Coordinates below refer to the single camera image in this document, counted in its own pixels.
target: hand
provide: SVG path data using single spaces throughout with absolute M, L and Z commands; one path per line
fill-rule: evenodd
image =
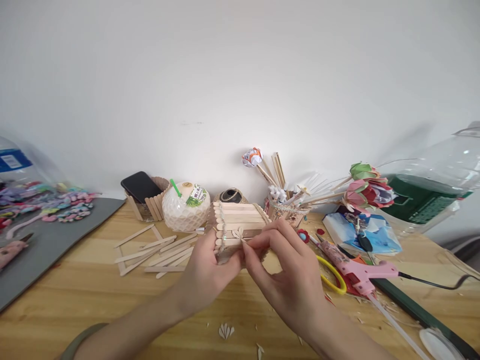
M 282 272 L 269 274 L 256 251 L 272 248 Z M 281 319 L 297 335 L 312 344 L 318 326 L 329 313 L 315 253 L 284 219 L 267 225 L 261 234 L 243 243 L 248 273 Z
M 180 280 L 173 286 L 185 317 L 190 317 L 213 303 L 242 269 L 242 252 L 218 265 L 215 258 L 215 231 L 200 237 Z

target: product label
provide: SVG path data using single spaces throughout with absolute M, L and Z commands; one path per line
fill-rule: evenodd
M 464 190 L 413 175 L 389 177 L 388 185 L 397 197 L 394 204 L 382 210 L 393 217 L 423 225 L 460 198 Z
M 191 208 L 196 208 L 200 206 L 205 199 L 207 198 L 207 191 L 198 184 L 193 186 L 193 190 L 190 193 L 190 196 L 186 200 L 187 206 Z
M 0 173 L 32 166 L 32 163 L 19 149 L 0 150 Z

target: power cord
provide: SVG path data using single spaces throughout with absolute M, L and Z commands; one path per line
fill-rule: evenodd
M 470 275 L 470 274 L 467 274 L 467 275 L 463 275 L 460 279 L 458 279 L 457 283 L 455 286 L 444 286 L 444 285 L 439 285 L 439 284 L 436 284 L 434 282 L 430 282 L 430 281 L 427 281 L 427 280 L 423 280 L 423 279 L 420 279 L 418 277 L 413 277 L 411 275 L 408 275 L 406 273 L 403 273 L 403 272 L 398 272 L 398 276 L 399 277 L 402 277 L 402 278 L 405 278 L 405 279 L 409 279 L 409 280 L 415 280 L 415 281 L 418 281 L 418 282 L 421 282 L 421 283 L 424 283 L 424 284 L 428 284 L 428 285 L 432 285 L 434 287 L 437 287 L 437 288 L 441 288 L 441 289 L 447 289 L 447 290 L 456 290 L 458 289 L 459 287 L 462 286 L 462 284 L 465 282 L 465 280 L 467 280 L 468 278 L 474 278 L 475 280 L 478 280 L 480 281 L 480 278 L 476 277 L 476 276 L 473 276 L 473 275 Z

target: black phone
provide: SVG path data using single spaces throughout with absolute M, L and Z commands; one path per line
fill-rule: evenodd
M 145 198 L 153 198 L 162 193 L 145 171 L 139 171 L 124 178 L 120 185 L 140 204 L 145 204 Z

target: craft mat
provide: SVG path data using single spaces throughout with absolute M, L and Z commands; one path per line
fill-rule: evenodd
M 116 212 L 124 200 L 96 198 L 91 214 L 80 221 L 69 223 L 35 221 L 15 232 L 13 240 L 19 240 L 33 232 L 28 247 L 22 250 L 3 270 L 0 271 L 0 312 L 20 296 L 44 272 L 46 272 L 76 242 L 101 225 Z M 23 221 L 38 215 L 38 212 L 23 217 Z M 0 244 L 5 245 L 4 229 Z

